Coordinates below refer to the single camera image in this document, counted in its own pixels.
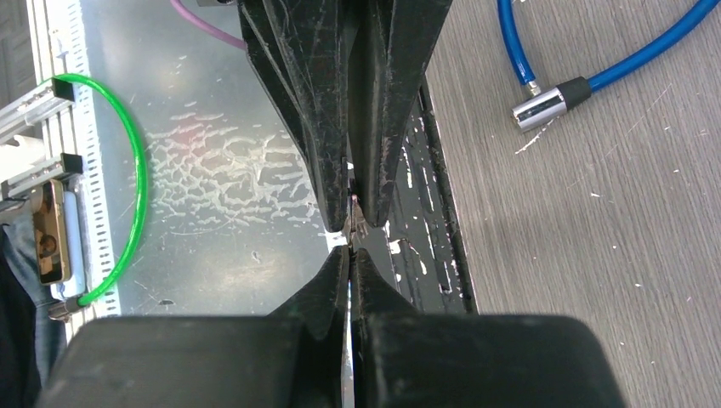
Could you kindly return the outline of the small silver key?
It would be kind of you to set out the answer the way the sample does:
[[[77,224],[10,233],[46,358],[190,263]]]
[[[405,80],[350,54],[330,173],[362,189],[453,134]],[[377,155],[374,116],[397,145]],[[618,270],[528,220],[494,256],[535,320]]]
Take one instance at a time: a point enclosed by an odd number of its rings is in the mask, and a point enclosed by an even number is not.
[[[360,244],[361,240],[368,235],[368,223],[363,215],[358,196],[350,196],[349,217],[346,222],[346,235],[351,246]]]

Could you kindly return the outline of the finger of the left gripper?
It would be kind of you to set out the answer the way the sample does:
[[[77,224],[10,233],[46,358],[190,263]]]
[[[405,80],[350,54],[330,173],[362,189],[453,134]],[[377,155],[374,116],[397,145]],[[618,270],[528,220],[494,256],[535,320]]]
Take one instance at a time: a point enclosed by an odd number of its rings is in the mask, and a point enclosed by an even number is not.
[[[341,1],[240,1],[248,59],[308,169],[327,230],[348,215],[348,67]]]
[[[354,1],[349,57],[349,142],[365,220],[388,220],[402,139],[449,1]]]

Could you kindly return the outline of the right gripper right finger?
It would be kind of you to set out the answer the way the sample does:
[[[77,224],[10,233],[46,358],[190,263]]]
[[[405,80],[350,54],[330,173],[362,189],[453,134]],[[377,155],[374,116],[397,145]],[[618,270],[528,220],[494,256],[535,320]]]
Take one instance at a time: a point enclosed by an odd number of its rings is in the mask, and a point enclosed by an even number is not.
[[[626,404],[598,339],[577,319],[424,313],[362,249],[349,272],[359,407]]]

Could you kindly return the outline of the blue cable bike lock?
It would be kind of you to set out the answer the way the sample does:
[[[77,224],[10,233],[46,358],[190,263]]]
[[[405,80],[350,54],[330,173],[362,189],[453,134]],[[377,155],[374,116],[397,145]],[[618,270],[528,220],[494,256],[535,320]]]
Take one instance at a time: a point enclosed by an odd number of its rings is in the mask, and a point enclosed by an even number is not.
[[[535,73],[520,40],[512,3],[498,1],[497,16],[505,50],[520,86],[529,94],[527,101],[512,109],[512,118],[518,129],[528,132],[539,128],[634,73],[684,39],[719,4],[719,0],[698,0],[677,22],[638,51],[589,78],[578,76],[543,91],[536,83]]]

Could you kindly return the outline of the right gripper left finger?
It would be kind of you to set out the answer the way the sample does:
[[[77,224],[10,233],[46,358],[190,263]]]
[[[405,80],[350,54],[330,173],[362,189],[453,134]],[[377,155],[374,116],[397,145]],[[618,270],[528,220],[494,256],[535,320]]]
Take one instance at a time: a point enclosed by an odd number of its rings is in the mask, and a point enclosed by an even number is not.
[[[71,340],[40,407],[339,407],[349,249],[266,316],[126,316]]]

